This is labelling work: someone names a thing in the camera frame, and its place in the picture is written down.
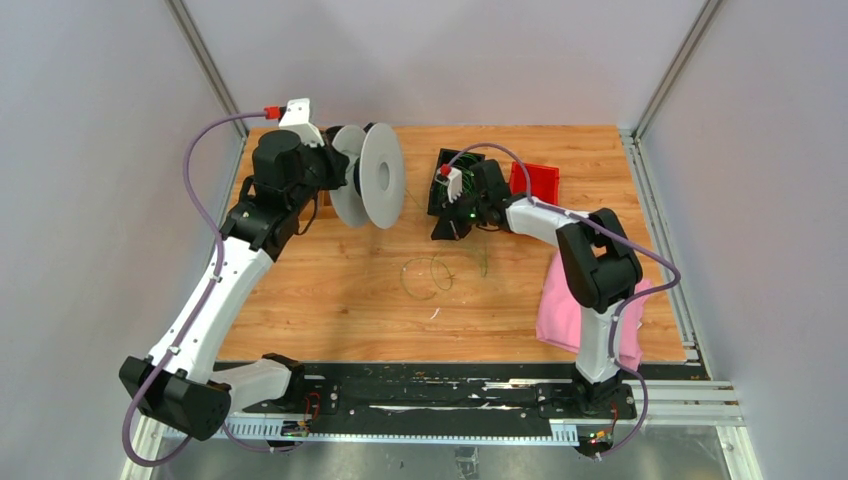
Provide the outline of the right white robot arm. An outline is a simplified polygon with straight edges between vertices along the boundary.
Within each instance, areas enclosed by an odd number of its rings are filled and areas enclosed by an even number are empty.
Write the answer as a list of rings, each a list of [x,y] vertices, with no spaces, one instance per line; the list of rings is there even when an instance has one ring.
[[[472,229],[504,231],[556,247],[536,319],[538,340],[576,354],[570,384],[541,394],[539,404],[587,417],[612,413],[629,392],[617,357],[617,308],[636,292],[643,272],[609,209],[558,211],[527,193],[514,193],[494,160],[435,169],[434,240],[465,238]]]

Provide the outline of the grey filament spool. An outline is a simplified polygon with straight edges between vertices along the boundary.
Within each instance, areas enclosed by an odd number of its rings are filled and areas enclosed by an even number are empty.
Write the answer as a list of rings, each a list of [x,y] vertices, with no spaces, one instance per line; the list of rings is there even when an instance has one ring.
[[[403,209],[406,168],[392,127],[375,123],[365,130],[346,125],[331,146],[349,160],[344,170],[346,184],[330,192],[338,218],[352,228],[367,223],[380,229],[395,225]]]

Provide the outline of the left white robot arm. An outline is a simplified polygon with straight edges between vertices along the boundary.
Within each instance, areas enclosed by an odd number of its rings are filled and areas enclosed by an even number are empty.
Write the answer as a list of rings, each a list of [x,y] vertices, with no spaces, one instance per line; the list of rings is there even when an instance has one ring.
[[[310,134],[285,127],[259,138],[253,172],[213,229],[215,252],[188,304],[145,358],[130,356],[119,370],[133,411],[203,441],[254,404],[269,400],[283,413],[304,405],[304,367],[296,360],[269,353],[229,370],[214,364],[247,297],[300,234],[307,204],[352,181],[365,137],[348,125]]]

